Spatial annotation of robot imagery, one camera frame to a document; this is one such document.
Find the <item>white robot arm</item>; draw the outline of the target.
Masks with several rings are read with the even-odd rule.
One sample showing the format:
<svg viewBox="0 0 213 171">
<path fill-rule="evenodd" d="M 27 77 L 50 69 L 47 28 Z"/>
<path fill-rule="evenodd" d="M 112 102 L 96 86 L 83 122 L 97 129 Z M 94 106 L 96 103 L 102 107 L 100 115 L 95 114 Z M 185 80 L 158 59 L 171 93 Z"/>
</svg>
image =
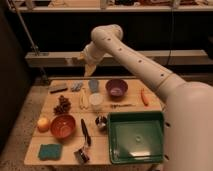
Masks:
<svg viewBox="0 0 213 171">
<path fill-rule="evenodd" d="M 213 171 L 213 87 L 187 82 L 122 42 L 117 24 L 98 26 L 80 53 L 91 75 L 106 54 L 140 79 L 165 104 L 163 171 Z"/>
</svg>

